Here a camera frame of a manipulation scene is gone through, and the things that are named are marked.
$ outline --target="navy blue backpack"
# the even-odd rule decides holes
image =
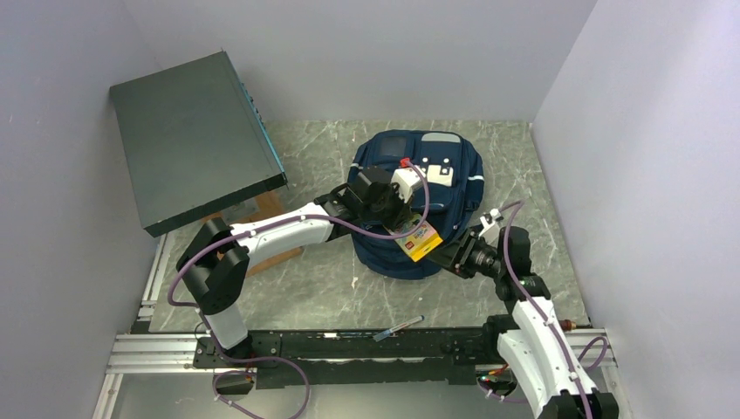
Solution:
[[[362,168],[378,166],[393,173],[400,161],[411,162],[427,174],[429,214],[427,220],[443,241],[458,237],[483,199],[483,163],[469,141],[458,134],[443,131],[391,130],[376,134],[357,149],[347,181]],[[424,209],[423,189],[412,201],[414,212]],[[387,234],[377,224],[364,224],[366,230]],[[354,251],[360,262],[371,270],[391,278],[423,279],[441,270],[439,265],[422,259],[414,262],[394,240],[379,240],[352,234]]]

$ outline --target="gray marble surface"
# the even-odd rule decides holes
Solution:
[[[528,124],[459,120],[292,121],[266,123],[288,176],[279,194],[288,210],[341,184],[356,148],[386,129],[452,131],[470,140],[483,157],[486,179],[481,211],[525,199],[516,225],[530,232],[533,269],[548,284],[561,319],[586,323],[586,311],[555,216]],[[198,223],[172,233],[175,239],[152,332],[192,331],[199,323],[188,308],[167,303],[166,290]],[[175,297],[191,300],[184,285]],[[305,248],[293,258],[246,279],[237,302],[251,329],[385,328],[423,314],[417,327],[480,326],[505,313],[493,281],[460,279],[442,271],[421,281],[384,278],[354,255],[350,237]]]

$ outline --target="white wall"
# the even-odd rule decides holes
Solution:
[[[595,0],[125,0],[163,67],[224,49],[269,119],[532,120]]]
[[[534,123],[639,418],[737,415],[740,8],[599,0]]]
[[[159,69],[120,0],[0,4],[0,416],[90,417],[154,254],[111,84]]]

